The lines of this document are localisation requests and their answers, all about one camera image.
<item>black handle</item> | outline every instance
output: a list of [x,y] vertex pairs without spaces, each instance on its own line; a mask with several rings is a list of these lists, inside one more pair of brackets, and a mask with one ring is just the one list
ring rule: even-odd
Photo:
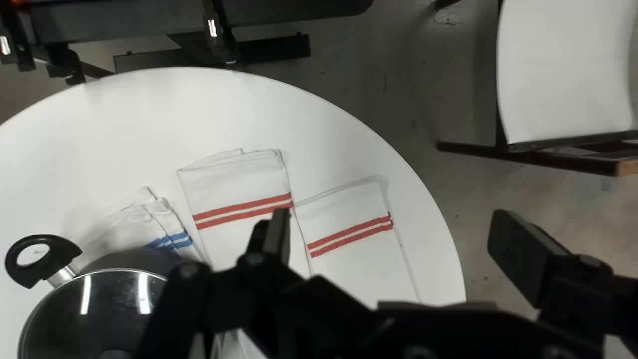
[[[49,246],[47,256],[31,266],[21,266],[19,256],[39,244]],[[29,236],[9,250],[5,268],[17,284],[21,284],[23,288],[35,288],[39,282],[53,278],[57,272],[73,264],[73,260],[81,254],[81,248],[71,240],[47,234]]]

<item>floor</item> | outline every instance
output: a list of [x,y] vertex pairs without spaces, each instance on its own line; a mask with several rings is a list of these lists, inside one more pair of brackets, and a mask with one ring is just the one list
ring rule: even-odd
[[[320,94],[362,118],[420,172],[449,222],[465,270],[469,300],[535,316],[487,256],[495,210],[515,210],[577,254],[597,256],[638,278],[638,178],[503,164],[436,150],[438,136],[477,136],[465,124],[489,114],[489,84],[477,68],[491,38],[495,0],[461,3],[434,13],[432,0],[378,0],[358,19],[246,29],[244,36],[308,33],[314,58],[254,66]],[[79,46],[93,64],[111,66],[132,42]],[[166,46],[166,40],[136,40]],[[65,88],[61,80],[0,66],[0,122]]]

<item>white napkin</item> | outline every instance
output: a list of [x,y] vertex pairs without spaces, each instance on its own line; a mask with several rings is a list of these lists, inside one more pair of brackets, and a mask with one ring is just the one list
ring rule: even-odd
[[216,272],[246,252],[254,228],[276,210],[294,208],[282,152],[228,152],[178,172],[200,244]]
[[330,192],[298,206],[312,274],[370,308],[416,302],[418,292],[380,182]]
[[115,214],[93,216],[89,228],[77,234],[83,256],[73,262],[75,270],[126,250],[158,248],[168,250],[184,260],[200,260],[192,238],[186,234],[180,218],[166,200],[158,200],[152,190],[144,188]]

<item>white round table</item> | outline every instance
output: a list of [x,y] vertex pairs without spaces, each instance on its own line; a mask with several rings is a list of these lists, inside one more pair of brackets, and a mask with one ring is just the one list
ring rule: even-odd
[[[296,200],[384,178],[422,300],[465,302],[449,228],[424,182],[388,142],[314,94],[228,70],[115,76],[61,92],[7,122],[0,256],[31,234],[65,236],[79,214],[142,186],[174,200],[180,216],[190,218],[176,170],[234,148],[284,150]],[[0,292],[0,350],[9,354],[51,288],[29,292],[3,270]]]

